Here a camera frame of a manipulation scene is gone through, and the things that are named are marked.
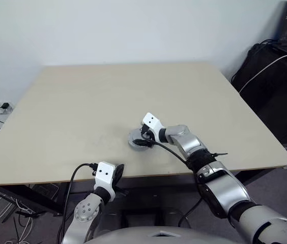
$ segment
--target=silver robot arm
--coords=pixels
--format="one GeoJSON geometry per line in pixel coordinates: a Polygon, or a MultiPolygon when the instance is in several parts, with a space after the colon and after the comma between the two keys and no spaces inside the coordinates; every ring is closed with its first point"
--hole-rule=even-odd
{"type": "Polygon", "coordinates": [[[211,154],[187,126],[165,128],[150,113],[142,124],[142,135],[178,147],[194,173],[201,197],[216,217],[228,218],[248,243],[287,243],[287,218],[254,203],[242,183],[215,159],[219,154],[211,154]]]}
{"type": "Polygon", "coordinates": [[[113,164],[98,163],[94,192],[77,204],[72,223],[66,231],[62,244],[83,244],[92,238],[102,208],[115,198],[113,185],[121,178],[121,171],[113,164]]]}

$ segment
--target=wooden table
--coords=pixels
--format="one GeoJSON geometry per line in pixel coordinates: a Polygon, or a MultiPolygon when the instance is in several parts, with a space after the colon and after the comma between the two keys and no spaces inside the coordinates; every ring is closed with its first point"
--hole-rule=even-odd
{"type": "MultiPolygon", "coordinates": [[[[69,181],[82,163],[124,177],[189,173],[167,151],[137,152],[128,133],[151,112],[185,124],[229,170],[287,165],[287,152],[207,63],[46,67],[0,129],[0,185],[69,181]]],[[[76,180],[93,178],[81,169],[76,180]]]]}

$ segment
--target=gray round object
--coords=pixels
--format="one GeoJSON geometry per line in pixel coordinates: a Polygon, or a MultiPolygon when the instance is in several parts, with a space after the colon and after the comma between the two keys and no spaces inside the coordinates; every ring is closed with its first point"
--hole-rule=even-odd
{"type": "Polygon", "coordinates": [[[139,146],[139,145],[135,144],[133,142],[135,139],[142,139],[140,129],[135,129],[129,133],[128,143],[129,143],[130,147],[136,151],[144,151],[144,150],[148,149],[147,146],[139,146]]]}

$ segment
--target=table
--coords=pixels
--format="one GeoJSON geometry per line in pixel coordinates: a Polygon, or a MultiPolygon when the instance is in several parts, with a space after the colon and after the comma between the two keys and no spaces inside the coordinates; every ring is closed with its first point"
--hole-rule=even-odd
{"type": "MultiPolygon", "coordinates": [[[[148,111],[228,153],[218,159],[229,170],[287,165],[286,150],[208,63],[58,66],[43,70],[0,130],[0,185],[69,181],[79,164],[100,161],[125,164],[124,177],[190,173],[157,146],[128,146],[148,111]]],[[[75,179],[91,178],[80,169],[75,179]]]]}

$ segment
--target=white wall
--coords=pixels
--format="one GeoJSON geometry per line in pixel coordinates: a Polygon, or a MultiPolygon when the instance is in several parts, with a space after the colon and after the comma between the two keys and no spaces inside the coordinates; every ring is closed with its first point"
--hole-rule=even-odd
{"type": "Polygon", "coordinates": [[[275,35],[284,5],[0,0],[0,101],[17,103],[43,65],[207,60],[230,78],[251,45],[275,35]]]}

